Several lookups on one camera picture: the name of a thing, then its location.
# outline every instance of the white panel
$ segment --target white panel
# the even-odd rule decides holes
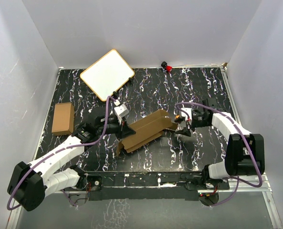
[[[20,161],[32,160],[58,68],[20,0],[0,0],[0,228],[7,187]]]
[[[261,0],[23,0],[58,66],[228,62]]]
[[[264,136],[266,173],[283,223],[283,0],[262,1],[228,76],[243,126]]]
[[[80,74],[81,79],[102,101],[118,91],[135,72],[119,55],[111,50]]]

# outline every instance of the black marble table surface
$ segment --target black marble table surface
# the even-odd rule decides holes
[[[75,107],[74,125],[87,117],[94,107],[105,106],[80,79],[82,69],[60,70],[37,158],[48,153],[67,136],[51,133],[54,105],[71,102]],[[120,90],[121,102],[130,111],[128,123],[151,112],[164,109],[171,118],[177,114],[177,102],[202,102],[217,98],[220,107],[232,112],[220,68],[175,68],[171,73],[161,68],[137,68],[131,83]],[[132,152],[116,156],[117,139],[106,135],[97,145],[74,158],[62,169],[77,164],[86,171],[201,171],[207,164],[220,162],[225,156],[226,141],[214,127],[198,128],[191,137],[165,131],[164,135]]]

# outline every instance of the flattened cardboard box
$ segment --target flattened cardboard box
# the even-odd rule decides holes
[[[51,132],[56,135],[70,135],[74,131],[74,106],[71,103],[55,104]]]
[[[177,124],[171,121],[168,112],[165,110],[157,110],[129,126],[136,131],[136,134],[118,143],[116,150],[117,155],[119,155],[120,150],[123,148],[130,153],[162,136],[164,129],[176,130],[177,128]]]

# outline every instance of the whiteboard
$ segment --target whiteboard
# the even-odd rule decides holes
[[[119,90],[134,74],[127,62],[112,49],[84,70],[80,78],[100,100],[106,101],[109,95]]]

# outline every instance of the small cardboard box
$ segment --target small cardboard box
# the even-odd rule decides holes
[[[171,121],[169,114],[165,110],[157,110],[152,114],[129,125],[136,134],[131,135],[118,143],[116,154],[119,155],[121,149],[128,153],[142,147],[144,144],[162,136],[164,129],[176,130],[177,124]]]
[[[74,106],[71,103],[55,104],[51,132],[56,135],[70,135],[74,131]]]

